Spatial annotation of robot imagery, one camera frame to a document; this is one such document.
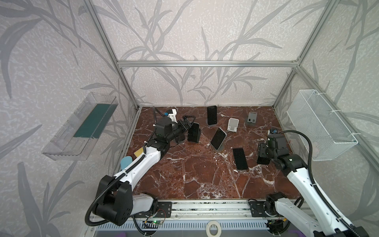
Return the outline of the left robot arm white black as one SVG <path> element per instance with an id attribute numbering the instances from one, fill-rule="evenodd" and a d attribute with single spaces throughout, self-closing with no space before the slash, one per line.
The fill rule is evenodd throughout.
<path id="1" fill-rule="evenodd" d="M 111 222 L 121 226 L 129 217 L 139 213 L 156 214 L 157 199 L 148 194 L 134 195 L 133 190 L 168 152 L 172 141 L 180 143 L 185 139 L 185 133 L 194 121 L 195 116 L 183 116 L 178 121 L 165 116 L 158 120 L 154 133 L 142 146 L 142 154 L 114 176 L 106 175 L 101 179 L 96 198 L 85 214 L 85 224 L 93 227 Z"/>

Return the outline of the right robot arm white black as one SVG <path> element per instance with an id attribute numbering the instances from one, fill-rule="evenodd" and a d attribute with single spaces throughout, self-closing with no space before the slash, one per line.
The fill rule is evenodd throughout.
<path id="1" fill-rule="evenodd" d="M 284 131 L 270 129 L 267 141 L 258 146 L 260 165 L 274 163 L 284 176 L 296 187 L 304 200 L 313 211 L 312 218 L 300 207 L 293 204 L 282 192 L 267 195 L 265 213 L 275 217 L 281 215 L 291 222 L 306 237 L 367 237 L 369 234 L 363 227 L 355 226 L 327 197 L 314 179 L 312 163 L 312 143 L 301 132 L 294 131 L 306 139 L 309 146 L 308 161 L 299 155 L 292 154 L 287 148 Z"/>

